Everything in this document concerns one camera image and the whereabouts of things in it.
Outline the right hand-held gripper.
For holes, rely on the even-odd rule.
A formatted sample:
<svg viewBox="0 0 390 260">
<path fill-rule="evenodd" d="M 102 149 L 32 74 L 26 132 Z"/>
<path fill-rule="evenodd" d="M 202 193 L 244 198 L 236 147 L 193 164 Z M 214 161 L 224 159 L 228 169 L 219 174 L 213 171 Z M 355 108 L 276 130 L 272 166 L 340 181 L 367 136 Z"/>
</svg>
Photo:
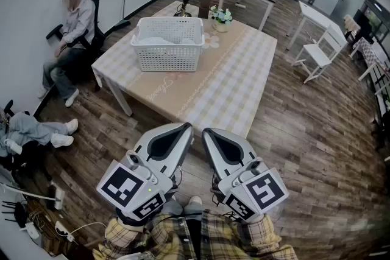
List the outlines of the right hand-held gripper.
<svg viewBox="0 0 390 260">
<path fill-rule="evenodd" d="M 221 180 L 217 187 L 224 195 L 222 203 L 237 218 L 252 222 L 289 196 L 277 170 L 255 158 L 246 139 L 227 130 L 205 128 L 202 144 Z"/>
</svg>

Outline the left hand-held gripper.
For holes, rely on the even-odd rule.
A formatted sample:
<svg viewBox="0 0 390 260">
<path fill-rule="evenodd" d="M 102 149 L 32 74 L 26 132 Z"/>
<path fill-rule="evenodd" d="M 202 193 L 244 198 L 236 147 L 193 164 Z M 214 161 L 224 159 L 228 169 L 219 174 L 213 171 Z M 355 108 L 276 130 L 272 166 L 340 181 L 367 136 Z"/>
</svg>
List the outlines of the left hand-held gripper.
<svg viewBox="0 0 390 260">
<path fill-rule="evenodd" d="M 136 222 L 149 218 L 174 195 L 171 177 L 193 140 L 189 122 L 165 124 L 144 133 L 120 162 L 114 160 L 96 190 Z"/>
</svg>

